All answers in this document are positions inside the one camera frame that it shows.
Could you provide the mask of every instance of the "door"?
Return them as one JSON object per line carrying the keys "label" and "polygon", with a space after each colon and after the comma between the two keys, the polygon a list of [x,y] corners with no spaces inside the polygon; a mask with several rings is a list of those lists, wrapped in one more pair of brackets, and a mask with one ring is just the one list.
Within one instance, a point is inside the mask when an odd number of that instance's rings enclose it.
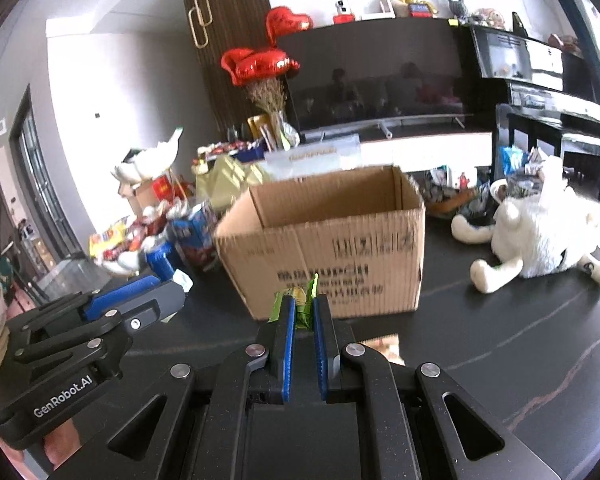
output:
{"label": "door", "polygon": [[220,66],[220,58],[230,48],[255,50],[267,46],[265,17],[271,8],[269,0],[184,0],[184,4],[219,140],[226,140],[227,128],[261,112],[244,89],[232,85],[229,74]]}
{"label": "door", "polygon": [[46,170],[28,88],[13,122],[10,143],[16,174],[33,216],[30,220],[54,259],[59,262],[83,255]]}

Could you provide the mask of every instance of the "plush cat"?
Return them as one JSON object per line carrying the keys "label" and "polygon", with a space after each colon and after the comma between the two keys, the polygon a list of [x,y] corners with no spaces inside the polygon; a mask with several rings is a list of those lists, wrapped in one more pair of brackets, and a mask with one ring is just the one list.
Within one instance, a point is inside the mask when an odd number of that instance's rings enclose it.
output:
{"label": "plush cat", "polygon": [[516,276],[533,278],[576,266],[600,284],[600,262],[591,256],[597,246],[597,225],[570,187],[550,200],[541,195],[507,198],[494,219],[494,225],[478,228],[463,216],[451,222],[456,240],[491,242],[491,250],[502,262],[497,267],[484,260],[472,263],[471,281],[480,292],[494,292]]}

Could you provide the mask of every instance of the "wooden cabinet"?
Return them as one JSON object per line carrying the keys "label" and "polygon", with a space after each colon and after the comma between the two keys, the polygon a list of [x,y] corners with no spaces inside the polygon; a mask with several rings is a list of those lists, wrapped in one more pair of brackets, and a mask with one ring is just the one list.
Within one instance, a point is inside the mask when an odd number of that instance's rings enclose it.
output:
{"label": "wooden cabinet", "polygon": [[259,111],[244,89],[232,85],[229,74],[220,66],[220,58],[230,48],[267,46],[265,17],[269,0],[184,0],[184,4],[193,51],[200,61],[220,139],[224,139],[229,126]]}

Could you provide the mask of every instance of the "red foil balloon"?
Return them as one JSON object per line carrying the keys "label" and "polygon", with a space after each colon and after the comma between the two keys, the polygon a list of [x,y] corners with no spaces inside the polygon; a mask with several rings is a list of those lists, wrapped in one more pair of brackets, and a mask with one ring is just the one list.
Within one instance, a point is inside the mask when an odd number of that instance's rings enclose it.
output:
{"label": "red foil balloon", "polygon": [[222,55],[220,65],[231,75],[234,86],[244,86],[258,79],[277,77],[300,69],[297,61],[289,59],[286,52],[278,48],[257,51],[232,48]]}
{"label": "red foil balloon", "polygon": [[267,14],[265,24],[269,44],[275,47],[277,38],[309,30],[314,27],[314,20],[308,14],[294,14],[288,7],[275,7]]}

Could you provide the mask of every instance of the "cardboard box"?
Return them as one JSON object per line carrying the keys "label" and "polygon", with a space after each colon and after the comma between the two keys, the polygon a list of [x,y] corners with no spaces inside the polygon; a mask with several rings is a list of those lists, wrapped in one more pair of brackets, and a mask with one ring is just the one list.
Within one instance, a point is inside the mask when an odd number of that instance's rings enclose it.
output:
{"label": "cardboard box", "polygon": [[255,319],[318,272],[334,317],[416,310],[425,209],[416,184],[377,166],[251,187],[214,236]]}
{"label": "cardboard box", "polygon": [[120,183],[118,194],[127,199],[134,215],[142,216],[142,210],[145,207],[160,203],[160,199],[155,194],[153,184],[150,180],[143,182],[137,187]]}

